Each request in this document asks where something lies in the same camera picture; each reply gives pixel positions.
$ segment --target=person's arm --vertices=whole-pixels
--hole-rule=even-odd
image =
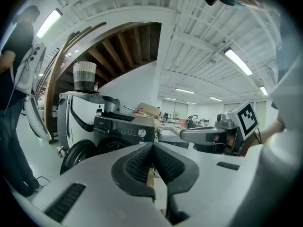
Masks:
[[[262,144],[264,144],[266,142],[266,140],[271,137],[273,134],[281,132],[284,129],[284,124],[283,121],[280,117],[280,115],[278,114],[278,117],[275,121],[273,121],[273,123],[266,128],[265,130],[261,131],[261,140],[262,140]],[[252,134],[250,135],[244,142],[244,146],[241,150],[241,152],[239,153],[239,156],[245,156],[247,151],[249,150],[250,147],[258,145],[258,140],[256,139],[256,137]]]
[[[0,74],[8,70],[15,60],[16,54],[13,51],[5,51],[0,57]]]

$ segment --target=silver dial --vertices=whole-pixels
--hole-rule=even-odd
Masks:
[[[146,135],[146,131],[145,131],[144,129],[140,129],[140,130],[138,131],[138,135],[139,135],[140,137],[144,138],[144,136]]]

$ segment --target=light fixture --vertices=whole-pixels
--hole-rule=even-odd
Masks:
[[[192,93],[192,94],[195,93],[195,92],[193,92],[193,91],[187,91],[187,90],[183,90],[183,89],[179,89],[179,88],[176,88],[176,91],[186,92],[186,93]]]
[[[252,71],[249,69],[249,67],[245,64],[245,62],[231,49],[227,48],[224,51],[224,54],[231,59],[234,63],[236,63],[237,66],[239,66],[242,71],[245,72],[246,75],[251,75]]]
[[[261,86],[261,87],[260,87],[260,90],[262,91],[262,93],[263,93],[265,96],[268,96],[268,93],[267,93],[265,87]]]
[[[213,100],[217,100],[217,101],[222,101],[221,99],[218,99],[218,98],[214,98],[212,96],[209,97],[210,99],[213,99]]]
[[[42,38],[45,33],[50,29],[50,27],[63,15],[63,13],[59,9],[55,9],[51,14],[47,17],[44,23],[39,28],[36,36],[38,38]]]

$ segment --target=person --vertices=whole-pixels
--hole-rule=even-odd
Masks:
[[[260,10],[272,10],[274,9],[280,14],[281,25],[280,25],[280,35],[281,42],[276,47],[276,62],[278,65],[278,82],[287,73],[297,56],[302,50],[302,37],[298,33],[299,27],[294,23],[292,17],[288,15],[283,8],[278,6],[273,0],[220,0],[222,3],[229,6],[246,6],[254,9]],[[278,114],[277,119],[272,122],[270,126],[261,131],[261,140],[264,143],[268,138],[277,132],[281,132],[285,129],[283,119],[280,114]],[[233,145],[234,138],[228,136],[226,144],[228,146]],[[249,136],[245,142],[244,146],[240,152],[240,156],[245,156],[250,147],[259,144],[256,137],[252,134]]]
[[[27,162],[17,137],[17,123],[25,94],[14,90],[11,67],[16,75],[25,54],[33,44],[34,23],[40,15],[37,6],[27,7],[13,18],[17,24],[0,56],[0,164],[6,180],[24,196],[40,188]]]

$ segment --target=dark hair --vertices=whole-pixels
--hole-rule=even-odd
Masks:
[[[31,16],[32,22],[35,22],[36,19],[39,17],[39,15],[40,15],[40,11],[39,11],[38,7],[35,5],[31,5],[31,6],[28,6],[26,9],[24,9],[24,11],[22,13],[20,13],[19,15],[15,15],[12,19],[12,22],[13,22],[13,24],[18,23],[18,22],[22,21],[23,17],[27,17],[27,16]]]

